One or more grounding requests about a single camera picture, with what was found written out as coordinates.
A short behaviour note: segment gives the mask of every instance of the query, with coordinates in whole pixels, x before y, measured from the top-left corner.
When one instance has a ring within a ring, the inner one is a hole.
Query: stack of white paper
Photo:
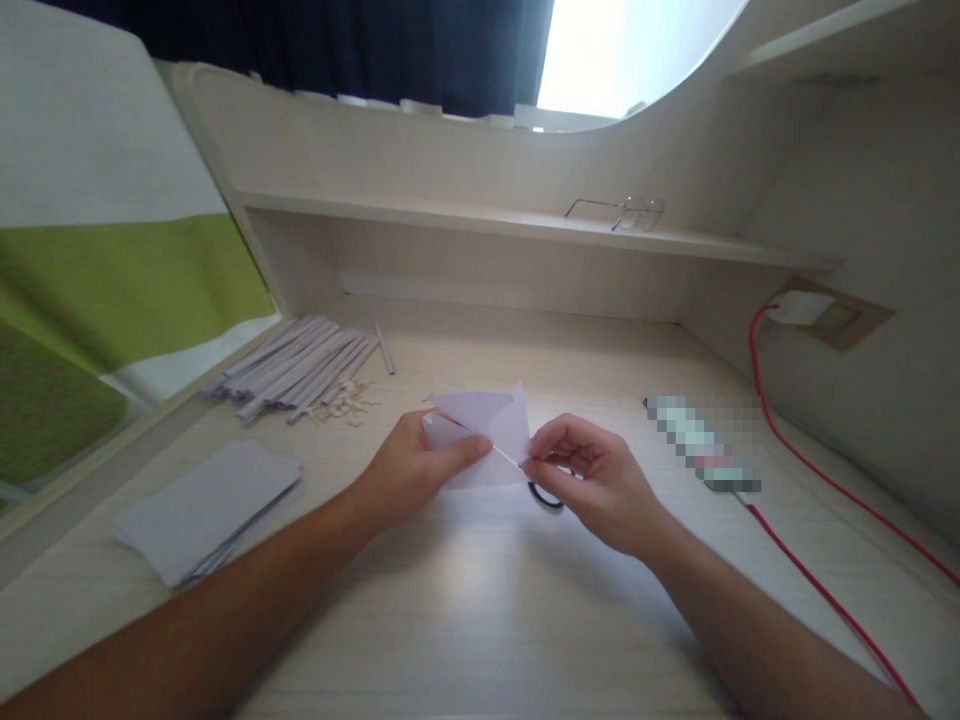
[[[519,467],[529,457],[530,450],[527,406],[521,383],[508,393],[466,392],[432,395],[430,399],[443,413],[433,412],[423,418],[423,429],[433,450],[444,450],[471,435],[485,435],[493,442],[489,455],[458,474],[446,487],[462,489],[527,482],[527,476]]]
[[[124,511],[113,537],[147,559],[168,587],[209,575],[303,494],[300,463],[256,440],[232,442]]]

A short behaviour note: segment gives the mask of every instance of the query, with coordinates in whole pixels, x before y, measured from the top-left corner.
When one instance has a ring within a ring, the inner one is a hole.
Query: power outlet
[[[833,298],[833,305],[815,323],[793,327],[837,350],[849,350],[896,314],[882,305],[837,292],[806,278],[790,278],[777,291],[777,295],[790,290],[815,292]]]

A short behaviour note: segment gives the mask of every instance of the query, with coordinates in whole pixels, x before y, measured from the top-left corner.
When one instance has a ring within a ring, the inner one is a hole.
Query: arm
[[[540,429],[530,454],[531,479],[663,583],[747,717],[923,717],[689,533],[657,501],[623,438],[562,415]]]
[[[425,506],[491,450],[468,438],[428,449],[425,412],[404,415],[350,487],[174,600],[94,645],[0,707],[0,718],[222,716],[379,533]]]

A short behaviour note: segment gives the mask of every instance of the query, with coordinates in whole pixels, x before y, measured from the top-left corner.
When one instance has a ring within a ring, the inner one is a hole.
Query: dark curtain
[[[162,60],[465,117],[537,104],[553,12],[553,0],[46,2],[128,30]]]

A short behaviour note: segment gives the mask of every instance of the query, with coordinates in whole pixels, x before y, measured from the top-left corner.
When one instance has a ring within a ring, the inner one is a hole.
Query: white plug
[[[813,325],[833,303],[829,295],[791,290],[768,303],[780,307],[768,310],[767,317],[783,325]]]

